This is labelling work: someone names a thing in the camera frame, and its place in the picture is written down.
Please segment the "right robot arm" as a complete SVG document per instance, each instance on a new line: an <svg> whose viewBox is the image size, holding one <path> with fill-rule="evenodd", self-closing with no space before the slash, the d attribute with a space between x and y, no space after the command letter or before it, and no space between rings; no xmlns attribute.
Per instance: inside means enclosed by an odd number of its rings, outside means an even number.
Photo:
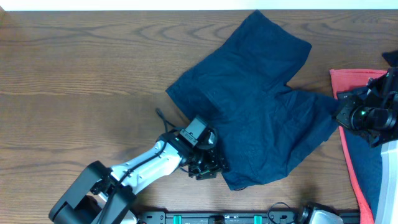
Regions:
<svg viewBox="0 0 398 224"><path fill-rule="evenodd" d="M300 223L397 223L397 69L330 70L333 119L340 138L357 213L320 204L305 206Z"/></svg>

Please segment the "navy blue shorts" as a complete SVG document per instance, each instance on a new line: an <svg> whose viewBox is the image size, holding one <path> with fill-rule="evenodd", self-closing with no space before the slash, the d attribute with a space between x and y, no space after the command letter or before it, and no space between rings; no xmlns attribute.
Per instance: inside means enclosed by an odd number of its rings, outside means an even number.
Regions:
<svg viewBox="0 0 398 224"><path fill-rule="evenodd" d="M231 190L287 177L336 130L337 100L288 86L311 48L254 11L168 87L188 119L201 116L216 128Z"/></svg>

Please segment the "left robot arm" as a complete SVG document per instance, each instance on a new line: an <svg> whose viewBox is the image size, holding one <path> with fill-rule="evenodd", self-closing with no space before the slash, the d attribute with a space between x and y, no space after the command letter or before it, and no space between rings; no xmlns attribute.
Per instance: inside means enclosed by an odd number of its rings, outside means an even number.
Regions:
<svg viewBox="0 0 398 224"><path fill-rule="evenodd" d="M130 212L139 192L182 167L196 180L212 179L228 168L217 147L218 132L196 116L185 128L167 129L152 149L106 167L92 162L49 212L53 223L137 223Z"/></svg>

